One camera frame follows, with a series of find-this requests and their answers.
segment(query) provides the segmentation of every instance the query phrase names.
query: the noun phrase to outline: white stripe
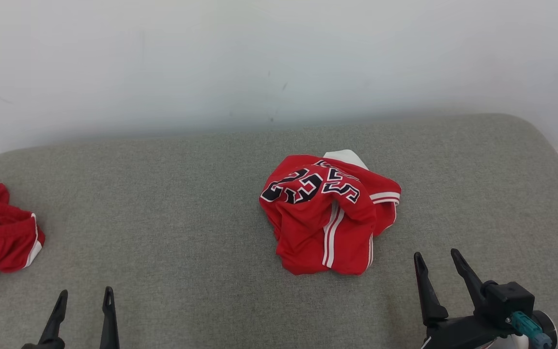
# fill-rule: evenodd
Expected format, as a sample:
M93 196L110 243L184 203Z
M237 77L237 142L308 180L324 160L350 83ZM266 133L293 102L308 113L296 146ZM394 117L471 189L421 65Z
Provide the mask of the white stripe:
M337 213L337 220L331 226L328 234L328 261L326 262L326 266L329 268L333 266L333 260L335 259L335 231L337 231L337 227L343 219L343 214L344 211L340 207L339 212Z
M372 250L372 252L370 252L372 254L370 265L372 265L372 263L374 262L374 234L370 235L370 249Z
M374 234L370 235L370 256L367 261L367 268L372 265L372 261L374 260Z
M395 206L393 206L393 223L391 223L391 225L393 225L395 223L395 220L397 219L397 208Z
M387 199L379 199L379 200L376 200L376 201L372 201L372 203L374 203L374 204L395 203L396 205L399 205L399 200L398 199L387 198Z
M29 267L29 265L33 262L33 259L38 255L38 252L42 249L42 244L38 241L38 220L35 214L32 213L31 216L33 217L33 223L36 225L36 239L33 241L33 246L27 255L27 262L25 262L25 266L23 268Z
M370 199L372 199L372 201L380 199L381 197L395 197L396 199L399 199L399 193L394 191L386 191L370 195Z
M425 348L425 346L428 345L431 339L432 337L428 338L428 340L426 340L425 343L423 343L423 347L421 347L421 349Z
M365 270L367 270L367 268L370 267L370 263L372 262L372 246L369 245L367 248L367 267L365 267Z
M322 258L322 265L326 265L326 258L328 257L328 228L337 217L337 202L333 201L330 204L330 217L328 217L328 223L324 225L324 257Z

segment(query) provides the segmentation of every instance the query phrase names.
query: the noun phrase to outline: gray fabric surface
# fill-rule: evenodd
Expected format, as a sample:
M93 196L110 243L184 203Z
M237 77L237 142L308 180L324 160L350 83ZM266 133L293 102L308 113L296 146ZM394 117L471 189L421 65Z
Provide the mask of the gray fabric surface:
M286 155L345 148L403 187L397 221L363 276L293 276L257 197ZM66 347L98 347L107 285L123 349L414 349L415 251L450 316L472 311L452 247L558 327L558 158L514 117L49 146L0 155L0 182L46 234L0 274L0 349L37 341L64 288Z

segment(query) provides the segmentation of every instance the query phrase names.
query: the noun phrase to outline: teal connector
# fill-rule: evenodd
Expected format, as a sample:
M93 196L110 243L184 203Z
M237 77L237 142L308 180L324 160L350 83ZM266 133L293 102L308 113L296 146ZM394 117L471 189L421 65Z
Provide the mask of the teal connector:
M514 312L511 315L511 326L516 331L529 337L531 347L534 349L550 349L552 347L552 339L544 333L542 328L536 324L529 316L523 312Z

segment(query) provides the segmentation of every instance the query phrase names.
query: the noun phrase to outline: white wall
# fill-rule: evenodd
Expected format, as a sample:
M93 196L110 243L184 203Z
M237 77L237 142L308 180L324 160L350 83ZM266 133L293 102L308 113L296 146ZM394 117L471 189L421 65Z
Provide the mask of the white wall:
M0 0L0 152L464 112L558 149L558 0Z

